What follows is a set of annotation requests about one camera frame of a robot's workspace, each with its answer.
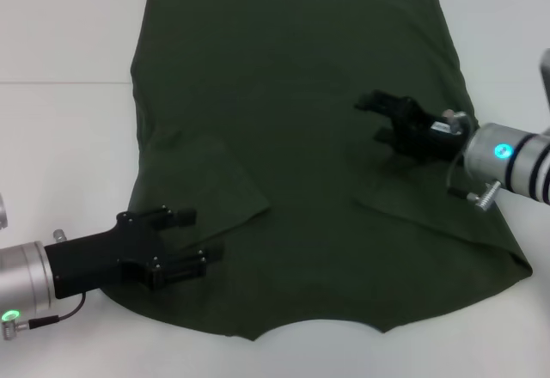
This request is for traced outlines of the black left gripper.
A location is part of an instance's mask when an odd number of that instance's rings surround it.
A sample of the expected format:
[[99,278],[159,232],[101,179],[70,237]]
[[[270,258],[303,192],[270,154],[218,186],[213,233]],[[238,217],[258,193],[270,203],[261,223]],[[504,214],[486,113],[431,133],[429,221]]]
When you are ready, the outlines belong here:
[[155,232],[194,226],[194,208],[125,211],[116,219],[115,227],[107,232],[46,247],[58,299],[120,282],[160,290],[204,277],[210,265],[223,259],[223,243],[192,244],[169,252]]

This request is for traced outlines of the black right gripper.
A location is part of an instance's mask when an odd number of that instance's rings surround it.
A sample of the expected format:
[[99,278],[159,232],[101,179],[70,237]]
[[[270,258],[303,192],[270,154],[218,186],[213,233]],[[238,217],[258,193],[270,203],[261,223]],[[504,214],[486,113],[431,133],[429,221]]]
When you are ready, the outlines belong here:
[[395,114],[393,128],[379,129],[374,140],[398,144],[400,151],[421,161],[451,162],[471,136],[471,120],[464,112],[426,112],[414,99],[373,90],[362,94],[354,108],[378,114]]

